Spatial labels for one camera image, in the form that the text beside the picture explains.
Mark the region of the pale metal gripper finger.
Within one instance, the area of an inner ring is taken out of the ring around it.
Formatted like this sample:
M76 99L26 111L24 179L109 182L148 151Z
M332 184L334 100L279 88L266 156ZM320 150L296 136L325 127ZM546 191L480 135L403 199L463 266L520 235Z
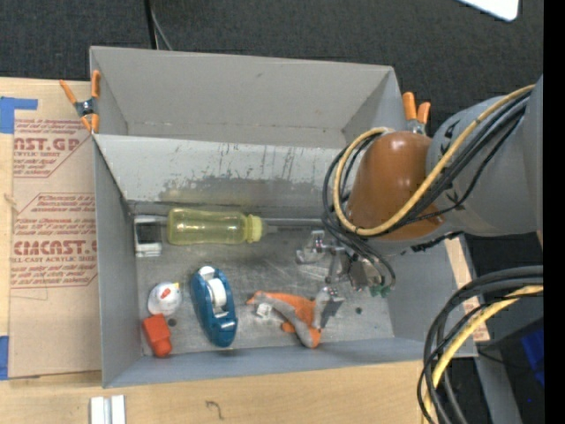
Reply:
M312 264L321 261L328 252L324 231L312 231L304 243L296 250L298 264Z
M338 290L334 287L322 287L314 299L313 327L324 329L330 318L334 317L344 302Z

